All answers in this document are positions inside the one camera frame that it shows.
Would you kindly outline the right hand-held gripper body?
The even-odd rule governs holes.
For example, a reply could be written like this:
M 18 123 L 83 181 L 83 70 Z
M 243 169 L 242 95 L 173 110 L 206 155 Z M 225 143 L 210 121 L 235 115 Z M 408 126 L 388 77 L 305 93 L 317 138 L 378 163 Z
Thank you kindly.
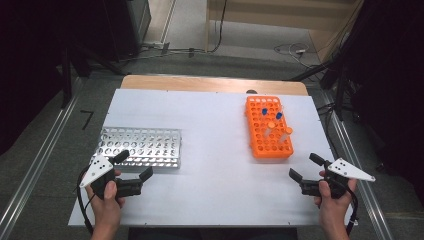
M 374 182 L 376 178 L 363 170 L 357 168 L 342 158 L 330 162 L 325 160 L 323 165 L 325 177 L 323 181 L 329 184 L 331 196 L 338 199 L 345 194 L 350 179 Z M 303 180 L 299 183 L 303 195 L 320 197 L 319 180 Z

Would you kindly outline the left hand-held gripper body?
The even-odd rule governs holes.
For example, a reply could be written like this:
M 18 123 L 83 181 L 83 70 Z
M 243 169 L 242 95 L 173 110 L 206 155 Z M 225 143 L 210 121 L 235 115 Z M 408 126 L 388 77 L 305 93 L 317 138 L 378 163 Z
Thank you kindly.
M 94 194 L 100 199 L 103 199 L 106 184 L 109 181 L 114 181 L 117 185 L 116 198 L 140 195 L 144 182 L 139 178 L 130 180 L 117 178 L 114 169 L 115 164 L 111 163 L 112 158 L 97 155 L 88 166 L 88 170 L 79 183 L 79 187 L 85 188 L 90 186 Z

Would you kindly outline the silver metal tube rack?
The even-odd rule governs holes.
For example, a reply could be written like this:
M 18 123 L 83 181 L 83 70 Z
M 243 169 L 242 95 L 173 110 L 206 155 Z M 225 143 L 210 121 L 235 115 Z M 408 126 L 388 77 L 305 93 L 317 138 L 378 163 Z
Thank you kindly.
M 124 150 L 129 156 L 117 168 L 130 171 L 142 167 L 178 169 L 181 165 L 180 129 L 103 127 L 93 156 L 114 157 Z

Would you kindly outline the orange-capped clear test tube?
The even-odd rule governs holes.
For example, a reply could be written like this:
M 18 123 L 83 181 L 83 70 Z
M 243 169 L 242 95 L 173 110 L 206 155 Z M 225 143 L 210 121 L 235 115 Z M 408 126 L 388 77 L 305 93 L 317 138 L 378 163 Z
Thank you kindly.
M 280 137 L 280 142 L 283 143 L 288 137 L 292 134 L 293 129 L 291 127 L 286 127 L 283 131 L 283 134 Z
M 275 128 L 275 126 L 276 126 L 276 124 L 274 122 L 272 122 L 272 121 L 270 121 L 267 124 L 267 128 L 266 128 L 266 130 L 264 132 L 264 137 L 265 138 L 267 138 L 271 134 L 271 132 L 273 131 L 273 129 Z

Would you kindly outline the orange plastic tube rack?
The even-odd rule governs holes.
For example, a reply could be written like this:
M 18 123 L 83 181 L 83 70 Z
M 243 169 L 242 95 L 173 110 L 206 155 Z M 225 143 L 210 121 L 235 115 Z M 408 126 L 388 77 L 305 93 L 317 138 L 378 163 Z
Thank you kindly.
M 261 121 L 262 108 L 268 108 L 265 121 Z M 279 125 L 275 122 L 277 112 L 282 112 L 283 117 Z M 247 119 L 250 147 L 252 155 L 257 159 L 287 159 L 294 153 L 291 135 L 283 143 L 280 137 L 286 127 L 283 105 L 277 96 L 251 95 L 246 98 L 245 116 Z M 264 132 L 267 124 L 272 121 L 276 124 L 271 134 L 265 138 Z

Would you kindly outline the person's left hand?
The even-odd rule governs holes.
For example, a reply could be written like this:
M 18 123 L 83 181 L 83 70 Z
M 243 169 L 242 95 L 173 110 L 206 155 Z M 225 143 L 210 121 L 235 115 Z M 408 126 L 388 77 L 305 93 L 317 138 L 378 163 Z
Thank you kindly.
M 118 227 L 121 220 L 121 208 L 125 204 L 124 198 L 116 198 L 117 185 L 109 181 L 104 190 L 104 198 L 97 197 L 92 188 L 85 188 L 87 196 L 91 198 L 91 207 L 95 216 L 95 227 Z

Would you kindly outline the person's right hand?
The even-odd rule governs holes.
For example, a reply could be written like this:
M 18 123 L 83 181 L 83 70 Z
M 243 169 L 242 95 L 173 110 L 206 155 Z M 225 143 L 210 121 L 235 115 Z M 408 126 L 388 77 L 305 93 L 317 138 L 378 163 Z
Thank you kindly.
M 326 181 L 319 182 L 320 197 L 314 198 L 314 203 L 319 207 L 319 223 L 322 227 L 345 226 L 345 215 L 352 196 L 346 191 L 343 196 L 333 199 L 329 184 Z

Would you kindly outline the white table board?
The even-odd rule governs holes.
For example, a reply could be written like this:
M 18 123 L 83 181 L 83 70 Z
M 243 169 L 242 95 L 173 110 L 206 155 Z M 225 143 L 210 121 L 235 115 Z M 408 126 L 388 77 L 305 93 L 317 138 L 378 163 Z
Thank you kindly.
M 182 133 L 181 166 L 158 169 L 138 196 L 127 198 L 122 224 L 140 227 L 310 226 L 318 209 L 289 172 L 317 179 L 316 153 L 333 157 L 314 102 L 283 95 L 293 128 L 293 155 L 253 158 L 245 117 L 246 94 L 116 90 L 106 126 L 175 128 Z

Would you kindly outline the black stand leg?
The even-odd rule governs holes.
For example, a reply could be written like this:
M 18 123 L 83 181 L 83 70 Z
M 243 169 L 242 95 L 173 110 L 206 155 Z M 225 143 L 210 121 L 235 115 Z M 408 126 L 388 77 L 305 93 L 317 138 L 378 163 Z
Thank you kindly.
M 318 66 L 312 67 L 309 70 L 306 70 L 304 73 L 301 73 L 297 76 L 290 78 L 290 81 L 300 82 L 308 77 L 311 77 L 314 74 L 322 72 L 326 69 L 330 69 L 336 63 L 335 60 L 328 60 Z

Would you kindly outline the black metal stand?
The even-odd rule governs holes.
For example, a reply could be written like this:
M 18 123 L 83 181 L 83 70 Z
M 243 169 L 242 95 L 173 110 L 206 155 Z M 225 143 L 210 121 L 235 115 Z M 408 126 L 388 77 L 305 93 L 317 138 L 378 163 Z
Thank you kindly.
M 72 99 L 70 57 L 68 54 L 67 46 L 63 46 L 61 49 L 61 61 L 62 61 L 62 79 L 63 79 L 62 108 L 65 108 Z

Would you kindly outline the dark curtain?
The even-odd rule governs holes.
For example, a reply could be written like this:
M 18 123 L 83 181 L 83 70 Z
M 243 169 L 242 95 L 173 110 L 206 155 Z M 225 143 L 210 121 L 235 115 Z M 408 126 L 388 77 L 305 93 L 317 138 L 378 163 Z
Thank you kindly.
M 336 65 L 358 86 L 351 104 L 384 166 L 412 184 L 424 206 L 424 0 L 364 0 Z
M 0 0 L 0 155 L 58 93 L 63 94 L 61 49 L 81 76 L 88 59 L 122 71 L 89 45 L 106 17 L 103 0 Z

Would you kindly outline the grey cabinet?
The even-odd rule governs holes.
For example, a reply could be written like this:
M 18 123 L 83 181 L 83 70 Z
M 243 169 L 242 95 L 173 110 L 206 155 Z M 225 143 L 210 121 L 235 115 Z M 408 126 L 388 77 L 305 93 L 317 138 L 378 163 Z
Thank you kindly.
M 103 0 L 114 61 L 139 54 L 150 21 L 148 0 Z

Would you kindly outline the aluminium floor rail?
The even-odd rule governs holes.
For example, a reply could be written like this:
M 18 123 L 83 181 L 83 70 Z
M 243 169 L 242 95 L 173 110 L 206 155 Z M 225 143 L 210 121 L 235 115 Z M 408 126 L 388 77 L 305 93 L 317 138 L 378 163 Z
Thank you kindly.
M 323 92 L 322 98 L 328 105 L 328 109 L 321 110 L 319 113 L 325 116 L 325 133 L 335 159 L 342 157 L 355 167 L 362 169 L 358 154 L 345 127 L 345 121 L 340 121 L 336 114 L 336 101 L 329 92 Z M 357 189 L 360 210 L 366 212 L 365 219 L 370 221 L 376 240 L 394 240 L 371 183 L 360 180 Z
M 7 240 L 45 168 L 78 96 L 57 108 L 49 103 L 24 130 L 17 142 L 0 156 L 0 240 Z

